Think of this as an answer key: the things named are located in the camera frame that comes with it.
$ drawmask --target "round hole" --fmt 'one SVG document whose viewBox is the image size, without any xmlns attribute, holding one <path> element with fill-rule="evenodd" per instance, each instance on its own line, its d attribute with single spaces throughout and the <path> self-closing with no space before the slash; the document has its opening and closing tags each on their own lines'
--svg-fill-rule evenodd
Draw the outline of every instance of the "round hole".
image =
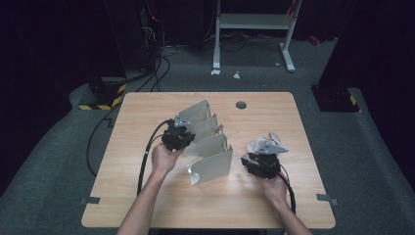
<svg viewBox="0 0 415 235">
<path fill-rule="evenodd" d="M 245 102 L 243 102 L 243 101 L 238 101 L 237 103 L 236 103 L 236 108 L 238 108 L 238 109 L 240 109 L 240 110 L 243 110 L 244 108 L 246 108 L 247 107 L 247 103 L 245 103 Z"/>
</svg>

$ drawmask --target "person's left hand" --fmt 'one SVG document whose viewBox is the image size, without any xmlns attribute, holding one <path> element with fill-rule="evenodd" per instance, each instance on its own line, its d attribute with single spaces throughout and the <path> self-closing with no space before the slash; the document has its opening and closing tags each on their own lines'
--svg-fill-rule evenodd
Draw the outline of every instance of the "person's left hand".
<svg viewBox="0 0 415 235">
<path fill-rule="evenodd" d="M 153 149 L 152 161 L 153 171 L 167 175 L 176 165 L 178 157 L 183 153 L 184 149 L 169 151 L 163 143 L 160 143 Z"/>
</svg>

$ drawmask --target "wrist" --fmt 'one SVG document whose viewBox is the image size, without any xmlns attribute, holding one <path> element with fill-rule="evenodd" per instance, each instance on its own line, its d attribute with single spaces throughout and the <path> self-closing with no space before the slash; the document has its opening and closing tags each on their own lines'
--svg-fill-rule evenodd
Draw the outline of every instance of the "wrist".
<svg viewBox="0 0 415 235">
<path fill-rule="evenodd" d="M 280 200 L 274 200 L 272 202 L 272 205 L 274 206 L 275 211 L 277 211 L 278 214 L 286 213 L 287 211 L 290 211 L 290 206 L 287 204 L 286 201 L 282 202 Z"/>
<path fill-rule="evenodd" d="M 153 172 L 150 174 L 150 177 L 157 181 L 164 181 L 165 177 L 167 176 L 168 172 L 162 171 L 162 170 L 153 170 Z"/>
</svg>

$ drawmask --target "black cable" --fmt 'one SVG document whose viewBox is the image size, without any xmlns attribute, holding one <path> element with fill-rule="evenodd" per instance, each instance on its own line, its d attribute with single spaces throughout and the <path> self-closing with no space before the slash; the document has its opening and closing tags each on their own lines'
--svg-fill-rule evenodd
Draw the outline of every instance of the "black cable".
<svg viewBox="0 0 415 235">
<path fill-rule="evenodd" d="M 137 76 L 134 76 L 134 77 L 130 77 L 130 78 L 127 78 L 125 80 L 121 80 L 117 83 L 117 85 L 123 85 L 123 84 L 129 83 L 129 82 L 141 80 L 141 79 L 145 78 L 146 76 L 150 75 L 150 73 L 152 73 L 152 70 L 147 70 L 143 74 L 140 74 L 140 75 L 137 75 Z"/>
<path fill-rule="evenodd" d="M 295 196 L 293 188 L 291 187 L 291 184 L 290 184 L 290 176 L 288 175 L 288 173 L 285 169 L 284 169 L 284 171 L 287 175 L 287 179 L 284 177 L 284 175 L 281 174 L 281 172 L 278 173 L 278 176 L 280 176 L 283 179 L 284 183 L 287 185 L 287 189 L 288 189 L 289 196 L 290 196 L 291 211 L 293 213 L 296 213 L 296 207 L 297 207 L 297 205 L 296 205 L 296 196 Z M 286 232 L 286 230 L 283 229 L 279 235 L 283 235 L 285 232 Z"/>
<path fill-rule="evenodd" d="M 164 74 L 160 77 L 160 78 L 158 78 L 157 79 L 157 81 L 156 81 L 156 83 L 153 85 L 153 87 L 152 87 L 152 89 L 150 90 L 150 91 L 153 91 L 153 89 L 155 88 L 155 86 L 158 86 L 159 85 L 159 83 L 160 83 L 160 81 L 165 77 L 165 75 L 170 71 L 170 65 L 171 65 L 171 63 L 170 63 L 170 61 L 167 59 L 167 58 L 165 58 L 165 57 L 160 57 L 161 59 L 164 59 L 166 62 L 167 62 L 167 64 L 168 64 L 168 67 L 167 67 L 167 70 L 164 72 Z"/>
<path fill-rule="evenodd" d="M 169 51 L 169 50 L 167 50 L 167 49 L 166 49 L 166 48 L 169 48 L 169 47 L 173 47 L 173 48 L 175 48 L 176 50 L 175 50 L 175 51 Z M 171 57 L 171 56 L 174 56 L 174 55 L 176 55 L 177 53 L 181 52 L 181 50 L 179 49 L 179 47 L 178 47 L 178 46 L 176 46 L 176 45 L 164 46 L 164 47 L 162 48 L 162 51 L 166 51 L 166 52 L 169 52 L 169 53 L 170 53 L 170 54 L 168 54 L 168 55 L 162 55 L 163 57 Z"/>
<path fill-rule="evenodd" d="M 284 37 L 279 37 L 279 38 L 275 38 L 275 37 L 269 37 L 269 38 L 260 38 L 260 39 L 264 39 L 265 41 L 261 41 L 261 42 L 255 42 L 255 41 L 250 41 L 250 40 L 254 40 L 254 39 L 247 39 L 247 44 L 248 45 L 272 45 L 275 43 L 280 42 Z"/>
<path fill-rule="evenodd" d="M 92 137 L 95 134 L 95 131 L 97 131 L 98 126 L 100 126 L 100 124 L 104 121 L 104 120 L 108 120 L 109 124 L 108 127 L 114 127 L 114 125 L 112 124 L 112 119 L 111 118 L 107 118 L 114 110 L 116 110 L 118 107 L 120 107 L 121 103 L 119 103 L 115 108 L 111 109 L 103 118 L 101 118 L 101 120 L 98 122 L 98 124 L 95 126 L 94 130 L 92 131 L 91 135 L 89 136 L 89 140 L 88 140 L 88 145 L 86 147 L 86 163 L 88 165 L 88 169 L 91 172 L 92 175 L 94 175 L 95 177 L 97 176 L 97 173 L 95 173 L 95 171 L 92 169 L 91 167 L 91 163 L 89 163 L 89 149 L 91 147 L 91 142 L 92 142 Z"/>
<path fill-rule="evenodd" d="M 141 169 L 140 169 L 140 175 L 138 176 L 138 187 L 137 187 L 137 195 L 140 194 L 141 192 L 141 188 L 143 186 L 143 176 L 144 176 L 144 170 L 146 169 L 146 163 L 147 163 L 147 158 L 149 157 L 149 152 L 150 149 L 152 148 L 152 144 L 155 141 L 155 135 L 156 133 L 159 131 L 160 127 L 166 123 L 169 122 L 169 119 L 163 121 L 162 123 L 160 123 L 158 125 L 158 127 L 156 127 L 155 131 L 152 134 L 152 137 L 150 137 L 149 143 L 147 144 L 146 147 L 146 151 L 144 152 L 144 156 L 143 156 L 143 162 L 141 162 Z"/>
<path fill-rule="evenodd" d="M 158 136 L 156 136 L 156 137 L 152 140 L 152 145 L 153 145 L 153 142 L 155 142 L 155 140 L 156 140 L 156 139 L 158 139 L 158 138 L 160 138 L 160 137 L 162 137 L 162 135 L 158 135 Z"/>
<path fill-rule="evenodd" d="M 155 69 L 155 71 L 153 72 L 153 74 L 146 80 L 146 82 L 144 82 L 137 90 L 135 90 L 135 92 L 139 92 L 156 75 L 159 68 L 160 68 L 160 63 Z"/>
<path fill-rule="evenodd" d="M 156 72 L 156 83 L 155 83 L 155 85 L 156 85 L 156 87 L 157 87 L 157 91 L 161 91 L 160 90 L 160 84 L 159 84 L 159 74 Z"/>
<path fill-rule="evenodd" d="M 213 4 L 212 4 L 212 10 L 211 10 L 211 20 L 210 20 L 210 26 L 208 27 L 208 30 L 207 30 L 207 33 L 206 33 L 206 35 L 205 35 L 205 37 L 204 37 L 204 40 L 206 40 L 207 38 L 208 38 L 208 35 L 209 35 L 209 33 L 211 32 L 211 29 L 212 29 L 212 26 L 213 26 L 213 20 L 216 18 L 216 11 L 215 11 L 215 9 L 216 9 L 216 0 L 215 1 L 213 1 Z"/>
<path fill-rule="evenodd" d="M 230 43 L 241 43 L 242 42 L 242 46 L 240 46 L 239 48 L 234 49 L 234 50 L 230 50 L 230 49 L 227 49 L 227 48 L 223 47 L 223 43 L 220 43 L 220 48 L 223 49 L 226 52 L 237 52 L 237 51 L 240 51 L 240 50 L 242 50 L 245 47 L 245 45 L 247 45 L 247 40 L 243 36 L 240 36 L 240 38 L 241 38 L 241 40 L 239 40 L 239 41 L 231 41 L 231 39 L 235 39 L 234 36 L 232 36 L 230 38 L 227 38 L 228 42 L 230 42 Z"/>
<path fill-rule="evenodd" d="M 240 35 L 233 34 L 231 36 L 225 36 L 225 39 L 226 39 L 226 41 L 228 41 L 230 43 L 240 43 L 240 42 L 246 41 L 245 37 L 242 34 L 240 34 Z"/>
<path fill-rule="evenodd" d="M 153 76 L 155 76 L 155 77 L 156 77 L 156 83 L 155 83 L 155 84 L 157 84 L 157 83 L 158 83 L 158 81 L 159 81 L 158 71 L 159 71 L 159 69 L 160 69 L 160 66 L 161 66 L 161 59 L 160 59 L 160 55 L 159 55 L 159 64 L 157 65 L 157 68 L 156 68 L 156 70 L 155 70 L 155 73 L 153 73 L 153 75 L 152 75 L 152 77 L 153 77 Z"/>
</svg>

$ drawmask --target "black electronic device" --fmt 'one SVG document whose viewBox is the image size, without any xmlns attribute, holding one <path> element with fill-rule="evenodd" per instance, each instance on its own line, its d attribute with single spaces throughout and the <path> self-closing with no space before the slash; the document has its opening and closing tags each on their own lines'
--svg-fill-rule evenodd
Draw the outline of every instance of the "black electronic device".
<svg viewBox="0 0 415 235">
<path fill-rule="evenodd" d="M 178 124 L 176 120 L 168 121 L 168 128 L 164 131 L 161 141 L 169 151 L 186 148 L 195 139 L 195 134 L 186 132 L 187 127 Z"/>
<path fill-rule="evenodd" d="M 248 172 L 261 178 L 274 178 L 281 171 L 280 161 L 276 154 L 252 154 L 241 158 Z"/>
</svg>

